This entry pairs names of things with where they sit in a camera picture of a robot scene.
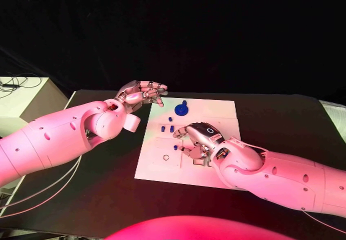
white robotic arm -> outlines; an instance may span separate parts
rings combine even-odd
[[[143,103],[163,107],[159,95],[166,95],[166,90],[167,86],[160,83],[133,81],[114,99],[42,116],[0,139],[0,187],[26,174],[74,160],[113,139],[123,128],[134,132],[140,118],[130,113]]]
[[[235,138],[225,140],[218,129],[204,122],[173,134],[176,138],[185,135],[196,147],[179,149],[193,159],[211,154],[209,164],[228,187],[248,190],[287,208],[346,218],[346,171]]]

puzzle board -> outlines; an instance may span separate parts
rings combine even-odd
[[[175,150],[175,145],[192,149],[193,143],[188,136],[173,138],[170,127],[178,130],[191,123],[205,122],[215,126],[225,139],[241,139],[235,102],[170,97],[163,97],[162,100],[165,107],[152,105],[134,178],[229,189],[208,160],[193,160],[179,149]],[[185,116],[178,116],[175,108],[183,100],[188,102],[189,112]]]

robot forearm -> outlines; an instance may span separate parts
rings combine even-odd
[[[218,158],[221,149],[229,150],[225,158]],[[231,187],[287,208],[346,218],[346,171],[273,151],[261,156],[235,138],[219,144],[211,165]]]
[[[0,140],[0,186],[19,177],[55,167],[113,139],[126,128],[136,131],[140,118],[120,101],[94,101],[55,112]],[[85,131],[94,133],[87,137]]]

black table surface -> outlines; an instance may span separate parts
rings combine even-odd
[[[110,99],[116,93],[80,90],[68,107]],[[167,97],[235,101],[242,141],[346,170],[346,145],[315,98],[302,95],[178,92]],[[113,140],[82,155],[74,179],[62,192],[32,211],[0,219],[0,227],[104,238],[144,220],[199,215],[240,221],[297,239],[346,238],[302,211],[260,199],[250,192],[134,179],[150,105],[146,104],[134,114],[142,119],[137,132],[123,130]],[[12,202],[55,182],[74,164],[75,160],[29,174]],[[9,208],[5,214],[41,203],[65,182]],[[346,230],[345,218],[319,213],[313,216]]]

blue circular piece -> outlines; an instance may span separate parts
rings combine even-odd
[[[178,116],[185,116],[189,112],[189,108],[188,108],[188,103],[186,103],[186,100],[182,101],[182,104],[176,105],[175,107],[175,114]]]

